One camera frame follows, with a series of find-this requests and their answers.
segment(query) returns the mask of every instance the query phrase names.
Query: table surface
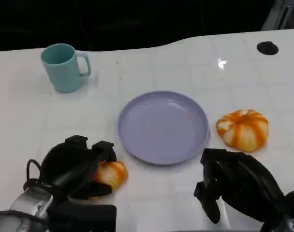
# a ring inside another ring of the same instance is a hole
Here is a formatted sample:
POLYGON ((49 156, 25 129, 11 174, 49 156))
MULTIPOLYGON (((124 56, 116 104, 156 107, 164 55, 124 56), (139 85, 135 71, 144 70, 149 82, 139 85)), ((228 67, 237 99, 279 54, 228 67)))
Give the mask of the table surface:
POLYGON ((117 232, 257 229, 259 223, 221 201, 220 223, 207 219, 193 197, 196 182, 202 180, 200 155, 179 165, 155 167, 122 148, 117 135, 122 107, 155 90, 183 93, 203 107, 210 123, 208 147, 229 149, 215 129, 222 115, 237 109, 261 112, 269 121, 269 138, 253 155, 284 193, 294 190, 294 30, 87 52, 92 74, 71 94, 54 90, 40 62, 41 51, 0 52, 0 210, 22 193, 28 159, 41 162, 51 147, 81 134, 89 146, 99 140, 115 143, 118 158, 128 168, 128 181, 105 199, 118 208, 117 232), (260 54, 256 46, 262 41, 272 41, 279 53, 260 54))

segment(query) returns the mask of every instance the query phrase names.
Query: tile pattern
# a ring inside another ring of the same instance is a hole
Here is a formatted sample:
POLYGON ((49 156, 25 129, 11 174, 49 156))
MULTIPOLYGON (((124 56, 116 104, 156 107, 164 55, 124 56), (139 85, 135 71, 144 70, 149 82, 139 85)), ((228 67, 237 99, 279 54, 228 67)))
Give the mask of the tile pattern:
POLYGON ((211 131, 208 147, 227 148, 215 129, 223 114, 240 108, 262 112, 269 120, 270 135, 254 156, 285 193, 294 190, 294 30, 88 52, 92 75, 71 94, 54 90, 40 52, 0 52, 0 210, 22 192, 28 159, 41 161, 51 147, 81 134, 89 138, 89 146, 101 139, 114 142, 118 158, 129 169, 126 184, 103 199, 118 207, 118 232, 259 228, 221 201, 220 224, 206 218, 192 196, 196 182, 202 180, 200 156, 159 168, 136 160, 122 148, 117 136, 120 110, 133 97, 153 90, 186 94, 204 108, 211 131), (279 53, 260 54, 256 45, 261 41, 273 41, 279 53))

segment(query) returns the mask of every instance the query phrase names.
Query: orange and white pumpkin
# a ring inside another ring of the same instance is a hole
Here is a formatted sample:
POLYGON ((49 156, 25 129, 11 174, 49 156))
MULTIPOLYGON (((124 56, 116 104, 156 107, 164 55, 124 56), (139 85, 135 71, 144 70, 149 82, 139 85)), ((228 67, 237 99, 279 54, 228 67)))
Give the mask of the orange and white pumpkin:
POLYGON ((93 180, 107 184, 116 190, 127 178, 127 169, 122 162, 100 162, 93 180))
POLYGON ((255 110, 237 110, 219 119, 216 129, 226 145, 252 152, 266 143, 268 121, 255 110))

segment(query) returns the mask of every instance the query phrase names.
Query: mug handle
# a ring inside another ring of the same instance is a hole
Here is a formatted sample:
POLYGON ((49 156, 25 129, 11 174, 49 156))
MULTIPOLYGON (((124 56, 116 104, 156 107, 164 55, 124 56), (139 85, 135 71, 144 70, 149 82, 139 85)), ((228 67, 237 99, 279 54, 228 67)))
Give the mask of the mug handle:
POLYGON ((90 65, 89 57, 85 53, 77 53, 76 56, 77 57, 83 57, 86 60, 87 67, 88 67, 88 72, 87 73, 81 73, 80 76, 81 77, 89 77, 90 74, 91 74, 91 65, 90 65))

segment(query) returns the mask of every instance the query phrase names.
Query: silver metal part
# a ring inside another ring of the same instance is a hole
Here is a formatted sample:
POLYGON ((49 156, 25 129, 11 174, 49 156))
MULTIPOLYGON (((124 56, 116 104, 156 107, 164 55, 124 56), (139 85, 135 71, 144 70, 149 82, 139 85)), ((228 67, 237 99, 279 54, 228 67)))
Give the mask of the silver metal part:
MULTIPOLYGON (((53 197, 47 191, 32 187, 21 194, 12 204, 10 210, 16 210, 47 219, 47 207, 53 197)), ((31 222, 26 218, 14 216, 0 217, 0 232, 44 232, 45 227, 40 223, 31 222)))
POLYGON ((294 219, 284 216, 275 232, 294 232, 294 219))

